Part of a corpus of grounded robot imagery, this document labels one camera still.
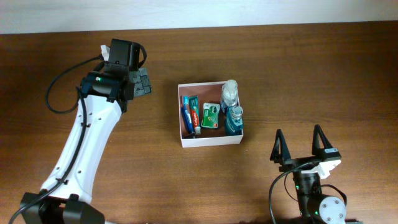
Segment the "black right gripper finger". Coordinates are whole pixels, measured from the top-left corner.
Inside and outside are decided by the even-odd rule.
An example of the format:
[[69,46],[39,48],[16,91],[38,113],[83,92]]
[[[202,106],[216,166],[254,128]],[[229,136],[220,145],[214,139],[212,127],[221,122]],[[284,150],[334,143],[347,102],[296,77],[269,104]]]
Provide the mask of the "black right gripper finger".
[[333,146],[326,138],[319,124],[316,124],[313,130],[312,155],[317,157],[326,157],[325,149],[331,149]]
[[270,160],[278,164],[285,164],[288,160],[291,160],[289,148],[287,147],[287,143],[281,129],[276,131],[275,143],[272,148]]

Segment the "green Colgate toothpaste tube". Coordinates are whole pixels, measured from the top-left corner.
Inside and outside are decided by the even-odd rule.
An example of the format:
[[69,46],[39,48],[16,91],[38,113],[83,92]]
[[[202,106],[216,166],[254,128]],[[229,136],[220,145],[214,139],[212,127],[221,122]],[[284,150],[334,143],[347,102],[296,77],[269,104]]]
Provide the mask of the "green Colgate toothpaste tube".
[[199,107],[198,107],[198,97],[189,97],[190,111],[192,116],[193,130],[198,136],[201,134],[200,119],[199,119]]

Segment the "teal Listerine mouthwash bottle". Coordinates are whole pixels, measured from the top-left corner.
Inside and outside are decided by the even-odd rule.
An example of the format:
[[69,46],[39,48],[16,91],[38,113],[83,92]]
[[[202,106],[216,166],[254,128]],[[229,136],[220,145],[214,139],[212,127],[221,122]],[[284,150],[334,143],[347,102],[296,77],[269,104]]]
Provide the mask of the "teal Listerine mouthwash bottle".
[[243,133],[243,108],[231,106],[227,108],[224,129],[227,136],[237,136]]

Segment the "green white packet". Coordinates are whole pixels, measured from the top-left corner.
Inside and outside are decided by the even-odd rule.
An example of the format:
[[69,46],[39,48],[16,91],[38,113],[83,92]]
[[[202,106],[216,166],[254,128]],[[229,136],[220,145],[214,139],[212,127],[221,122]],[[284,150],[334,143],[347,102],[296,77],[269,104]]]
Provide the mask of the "green white packet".
[[203,119],[201,126],[207,129],[217,129],[219,126],[220,104],[204,103],[203,104]]

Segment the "purple liquid bottle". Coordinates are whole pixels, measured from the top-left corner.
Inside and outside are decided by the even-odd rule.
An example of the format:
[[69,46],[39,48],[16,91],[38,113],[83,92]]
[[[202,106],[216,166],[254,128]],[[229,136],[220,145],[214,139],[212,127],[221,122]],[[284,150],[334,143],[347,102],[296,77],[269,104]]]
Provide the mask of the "purple liquid bottle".
[[238,104],[238,84],[235,80],[228,80],[221,88],[221,110],[226,114],[227,109]]

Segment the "blue white toothbrush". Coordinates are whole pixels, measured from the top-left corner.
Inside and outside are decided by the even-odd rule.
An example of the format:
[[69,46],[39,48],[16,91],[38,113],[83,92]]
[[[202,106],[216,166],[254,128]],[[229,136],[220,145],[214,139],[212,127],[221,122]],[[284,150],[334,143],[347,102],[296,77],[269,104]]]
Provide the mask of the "blue white toothbrush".
[[188,96],[182,96],[182,111],[186,115],[190,115],[190,109],[189,109],[189,97]]

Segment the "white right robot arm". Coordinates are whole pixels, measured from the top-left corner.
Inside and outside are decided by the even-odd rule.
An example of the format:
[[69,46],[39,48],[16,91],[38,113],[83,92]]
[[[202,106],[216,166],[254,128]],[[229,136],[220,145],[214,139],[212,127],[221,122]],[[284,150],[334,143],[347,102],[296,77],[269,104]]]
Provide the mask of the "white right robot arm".
[[321,184],[330,176],[330,171],[341,164],[339,150],[331,145],[320,125],[315,125],[312,140],[312,155],[291,158],[281,129],[276,131],[270,160],[279,165],[281,174],[269,189],[269,213],[277,222],[272,206],[273,189],[282,178],[293,175],[301,223],[345,223],[348,198],[334,185]]

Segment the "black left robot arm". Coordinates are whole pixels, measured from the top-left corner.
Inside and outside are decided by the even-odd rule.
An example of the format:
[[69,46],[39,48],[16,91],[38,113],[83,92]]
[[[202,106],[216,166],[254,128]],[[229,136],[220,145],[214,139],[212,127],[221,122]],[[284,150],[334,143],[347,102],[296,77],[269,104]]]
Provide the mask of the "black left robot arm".
[[13,223],[106,223],[92,201],[93,184],[108,138],[134,98],[152,91],[143,45],[113,39],[97,66],[76,87],[77,112],[60,158],[39,193],[23,195]]

